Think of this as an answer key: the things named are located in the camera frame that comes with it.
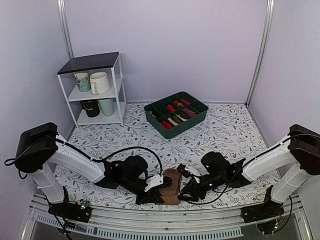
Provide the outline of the brown ribbed sock pair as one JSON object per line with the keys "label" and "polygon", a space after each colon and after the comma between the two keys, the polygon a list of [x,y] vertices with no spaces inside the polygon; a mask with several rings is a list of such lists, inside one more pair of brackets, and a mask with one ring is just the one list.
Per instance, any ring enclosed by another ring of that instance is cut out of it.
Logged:
{"label": "brown ribbed sock pair", "polygon": [[181,186],[182,175],[174,168],[168,168],[163,172],[164,177],[169,177],[172,183],[169,187],[161,188],[161,198],[164,201],[163,205],[178,205],[180,200],[179,189]]}

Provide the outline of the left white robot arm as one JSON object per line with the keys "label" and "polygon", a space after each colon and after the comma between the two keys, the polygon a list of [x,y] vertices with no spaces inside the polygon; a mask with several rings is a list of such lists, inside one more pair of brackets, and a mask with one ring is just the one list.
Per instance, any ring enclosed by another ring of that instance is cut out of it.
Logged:
{"label": "left white robot arm", "polygon": [[148,175],[148,164],[139,155],[125,160],[94,159],[66,141],[52,122],[24,131],[19,139],[13,164],[28,174],[55,209],[63,216],[74,213],[74,205],[66,200],[68,193],[48,166],[49,162],[75,172],[105,189],[122,187],[136,195],[136,204],[162,204],[161,188],[172,184],[162,173]]}

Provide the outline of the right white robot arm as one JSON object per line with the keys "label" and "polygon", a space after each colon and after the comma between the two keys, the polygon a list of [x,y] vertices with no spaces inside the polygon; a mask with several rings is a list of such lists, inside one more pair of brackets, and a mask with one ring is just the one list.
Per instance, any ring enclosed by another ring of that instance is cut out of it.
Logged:
{"label": "right white robot arm", "polygon": [[191,178],[179,192],[178,199],[192,204],[203,200],[206,193],[221,185],[233,189],[251,184],[260,176],[291,164],[284,177],[271,186],[265,195],[266,201],[259,206],[262,218],[269,218],[284,201],[310,177],[320,174],[320,135],[301,125],[294,124],[282,140],[250,160],[241,159],[230,163],[219,152],[206,153],[201,164],[205,175],[194,173],[194,169],[180,164],[179,173]]}

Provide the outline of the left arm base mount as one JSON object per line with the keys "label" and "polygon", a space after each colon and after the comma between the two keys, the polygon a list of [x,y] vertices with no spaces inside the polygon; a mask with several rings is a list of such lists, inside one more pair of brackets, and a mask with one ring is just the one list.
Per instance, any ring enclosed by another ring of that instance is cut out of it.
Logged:
{"label": "left arm base mount", "polygon": [[48,212],[63,219],[88,223],[92,213],[90,202],[84,199],[80,199],[77,202],[70,202],[67,189],[64,186],[62,189],[64,193],[63,201],[60,203],[51,203],[48,201]]}

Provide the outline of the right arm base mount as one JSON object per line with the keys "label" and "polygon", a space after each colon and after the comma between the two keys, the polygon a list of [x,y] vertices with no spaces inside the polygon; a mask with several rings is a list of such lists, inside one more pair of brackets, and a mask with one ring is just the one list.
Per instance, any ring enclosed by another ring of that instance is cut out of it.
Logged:
{"label": "right arm base mount", "polygon": [[271,198],[272,188],[273,186],[270,186],[267,189],[263,203],[243,207],[241,209],[240,216],[245,223],[261,221],[284,213],[283,203],[277,203]]}

